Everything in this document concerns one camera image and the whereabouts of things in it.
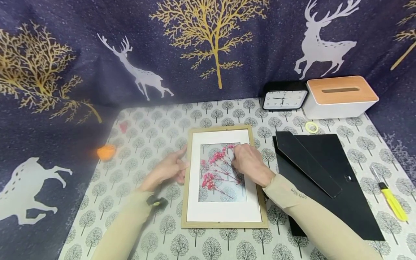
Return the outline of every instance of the glass pane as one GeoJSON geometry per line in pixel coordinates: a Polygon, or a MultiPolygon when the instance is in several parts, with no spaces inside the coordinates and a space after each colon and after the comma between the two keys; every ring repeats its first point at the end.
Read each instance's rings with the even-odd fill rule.
{"type": "Polygon", "coordinates": [[[231,164],[237,144],[201,145],[198,202],[247,201],[244,176],[231,164]]]}

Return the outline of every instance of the orange ball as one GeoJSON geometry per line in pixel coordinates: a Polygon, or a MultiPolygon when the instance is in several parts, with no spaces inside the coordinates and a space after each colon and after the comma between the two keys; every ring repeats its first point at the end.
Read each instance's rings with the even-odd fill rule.
{"type": "Polygon", "coordinates": [[[116,147],[114,145],[104,145],[97,150],[97,155],[101,161],[108,161],[113,158],[116,153],[116,147]]]}

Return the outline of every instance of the tablecloth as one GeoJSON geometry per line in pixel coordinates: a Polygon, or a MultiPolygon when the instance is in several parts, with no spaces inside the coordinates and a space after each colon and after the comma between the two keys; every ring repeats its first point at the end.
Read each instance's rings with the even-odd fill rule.
{"type": "MultiPolygon", "coordinates": [[[[250,124],[256,148],[267,154],[266,149],[273,150],[273,132],[309,134],[305,130],[307,121],[302,110],[264,111],[258,99],[121,111],[107,142],[117,147],[117,153],[111,161],[97,164],[59,259],[90,259],[125,197],[140,185],[144,176],[167,153],[186,144],[190,128],[250,124]],[[120,124],[127,126],[126,133],[121,132],[120,124]]],[[[416,259],[413,210],[416,207],[416,190],[374,125],[365,114],[356,118],[314,122],[319,126],[317,134],[338,135],[386,239],[369,243],[384,259],[416,259]],[[370,165],[379,169],[383,180],[409,215],[408,222],[400,222],[394,217],[369,171],[370,165]]],[[[263,158],[273,171],[279,171],[274,156],[263,158]]],[[[149,219],[134,260],[325,259],[307,238],[292,236],[287,216],[270,200],[266,203],[270,232],[256,229],[181,229],[182,194],[183,186],[171,183],[161,187],[160,196],[170,203],[164,211],[157,211],[149,219]]]]}

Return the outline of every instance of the wooden tissue box lid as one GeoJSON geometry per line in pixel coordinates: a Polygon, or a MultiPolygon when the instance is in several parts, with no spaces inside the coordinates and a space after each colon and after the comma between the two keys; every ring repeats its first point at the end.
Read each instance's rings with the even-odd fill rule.
{"type": "Polygon", "coordinates": [[[361,76],[307,81],[310,93],[318,104],[377,102],[379,97],[361,76]]]}

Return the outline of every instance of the dark blue fabric backdrop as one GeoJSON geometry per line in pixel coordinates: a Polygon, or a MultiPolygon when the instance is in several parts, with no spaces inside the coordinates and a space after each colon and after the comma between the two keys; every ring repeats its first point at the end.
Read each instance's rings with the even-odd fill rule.
{"type": "MultiPolygon", "coordinates": [[[[188,46],[186,49],[173,46],[179,33],[173,38],[165,34],[175,22],[171,21],[164,27],[157,17],[151,18],[158,12],[159,2],[162,3],[152,0],[0,1],[0,80],[3,79],[0,81],[0,93],[4,94],[0,96],[3,147],[0,154],[0,190],[10,180],[13,170],[29,157],[39,157],[39,163],[46,169],[58,165],[74,172],[71,177],[61,173],[67,181],[65,189],[47,180],[38,194],[39,200],[45,204],[58,206],[55,218],[49,218],[42,224],[21,226],[17,225],[15,217],[0,220],[2,259],[57,258],[97,162],[94,151],[105,142],[119,108],[256,97],[268,81],[297,80],[301,77],[295,71],[295,64],[303,56],[301,46],[307,31],[304,11],[308,1],[245,1],[257,5],[256,12],[261,15],[254,14],[247,21],[236,20],[236,24],[231,26],[234,30],[230,31],[229,38],[219,41],[219,44],[224,45],[227,40],[236,39],[229,52],[220,51],[218,54],[223,66],[220,70],[222,89],[219,88],[215,72],[207,79],[200,77],[205,71],[215,68],[214,57],[203,60],[197,69],[192,69],[197,58],[186,59],[182,56],[195,49],[209,52],[209,43],[188,46]],[[28,24],[28,33],[31,35],[36,35],[33,26],[39,25],[37,30],[45,27],[53,37],[50,42],[72,49],[66,53],[72,53],[75,58],[64,61],[65,66],[60,61],[66,54],[50,63],[50,70],[62,68],[55,73],[62,77],[54,83],[56,91],[46,94],[50,97],[43,96],[45,93],[40,94],[40,88],[19,89],[17,83],[10,83],[16,81],[10,80],[13,77],[8,72],[17,71],[19,75],[28,70],[26,65],[13,70],[6,63],[11,58],[5,53],[13,52],[13,45],[17,46],[14,40],[7,43],[6,36],[21,35],[22,31],[18,28],[22,24],[28,24]],[[133,67],[151,71],[151,80],[163,78],[162,86],[174,96],[165,92],[162,99],[160,91],[147,87],[150,98],[147,101],[135,83],[134,73],[138,73],[138,70],[129,72],[122,60],[105,47],[97,34],[104,36],[109,46],[114,46],[117,51],[120,51],[123,37],[126,37],[132,51],[128,52],[127,58],[122,59],[133,67]],[[227,68],[227,62],[234,67],[227,68]],[[62,94],[60,91],[67,86],[65,83],[71,82],[74,75],[83,82],[62,94]],[[35,105],[32,108],[19,108],[28,93],[34,93],[34,99],[37,100],[35,105]],[[39,101],[43,99],[55,100],[57,104],[55,107],[48,106],[48,110],[33,113],[36,108],[45,106],[39,101]],[[70,112],[50,119],[54,113],[69,106],[71,100],[79,105],[74,120],[65,122],[70,112]],[[99,116],[92,113],[87,104],[94,107],[99,116]],[[85,122],[76,124],[88,113],[91,114],[85,122]]],[[[320,0],[311,14],[318,12],[315,19],[320,20],[328,11],[334,13],[342,2],[320,0]]],[[[339,71],[325,77],[362,75],[367,79],[380,97],[380,102],[368,111],[369,116],[378,130],[386,135],[393,152],[399,151],[396,153],[398,160],[415,182],[416,66],[415,50],[411,46],[416,41],[416,35],[410,30],[416,28],[416,19],[398,24],[415,12],[416,8],[412,6],[404,7],[408,3],[408,0],[362,0],[357,6],[358,10],[332,20],[321,28],[319,36],[325,41],[356,42],[355,47],[343,56],[344,63],[339,71]],[[398,41],[395,35],[401,31],[409,34],[406,39],[398,41]],[[391,70],[392,65],[407,50],[410,52],[391,70]]],[[[29,44],[16,48],[16,52],[28,58],[26,50],[29,44]]],[[[42,67],[49,64],[36,66],[35,70],[42,74],[45,72],[42,67]]],[[[330,66],[329,61],[314,62],[305,79],[320,78],[330,66]]],[[[300,64],[302,71],[304,67],[305,62],[300,64]]]]}

